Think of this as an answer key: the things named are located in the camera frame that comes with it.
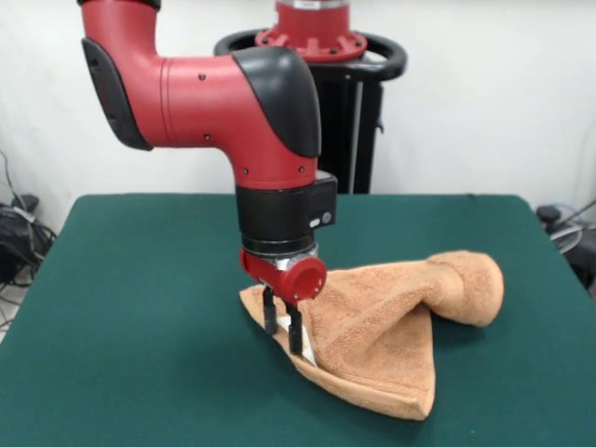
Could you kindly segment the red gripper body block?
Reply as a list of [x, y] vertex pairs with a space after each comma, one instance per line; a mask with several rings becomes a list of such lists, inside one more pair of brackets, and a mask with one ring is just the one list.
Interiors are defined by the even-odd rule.
[[316, 298], [327, 278], [326, 265], [311, 253], [290, 258], [264, 258], [242, 249], [239, 259], [252, 279], [269, 287], [285, 303]]

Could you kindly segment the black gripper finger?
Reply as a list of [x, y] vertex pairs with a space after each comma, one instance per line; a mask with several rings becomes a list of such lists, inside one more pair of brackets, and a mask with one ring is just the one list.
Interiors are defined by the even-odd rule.
[[266, 286], [263, 291], [264, 330], [268, 335], [275, 335], [278, 331], [275, 295], [271, 287]]
[[302, 314], [296, 305], [285, 304], [286, 312], [290, 316], [288, 329], [290, 352], [296, 356], [303, 355], [303, 320]]

